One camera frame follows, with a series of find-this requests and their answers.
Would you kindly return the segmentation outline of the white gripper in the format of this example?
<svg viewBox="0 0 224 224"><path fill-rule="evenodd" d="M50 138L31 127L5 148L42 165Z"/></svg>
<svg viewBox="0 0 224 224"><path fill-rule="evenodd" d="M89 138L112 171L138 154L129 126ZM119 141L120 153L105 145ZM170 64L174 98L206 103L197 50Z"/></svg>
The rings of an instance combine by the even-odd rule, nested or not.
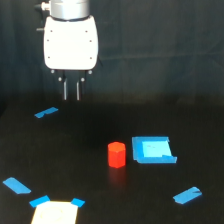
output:
<svg viewBox="0 0 224 224"><path fill-rule="evenodd" d="M81 21L46 19L43 52L46 66L51 70L88 71L98 59L98 33L95 19ZM67 78L63 80L63 100L68 97ZM80 81L76 83L76 98L80 101Z"/></svg>

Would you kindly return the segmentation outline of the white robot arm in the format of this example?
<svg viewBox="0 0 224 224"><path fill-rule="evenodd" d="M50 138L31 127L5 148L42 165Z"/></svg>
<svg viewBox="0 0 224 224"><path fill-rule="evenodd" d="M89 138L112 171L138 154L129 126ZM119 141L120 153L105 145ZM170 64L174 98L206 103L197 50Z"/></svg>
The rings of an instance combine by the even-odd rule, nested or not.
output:
<svg viewBox="0 0 224 224"><path fill-rule="evenodd" d="M52 73L60 70L63 99L68 96L66 70L92 73L98 60L98 32L90 14L90 0L48 0L35 6L48 11L43 28L43 53L45 65Z"/></svg>

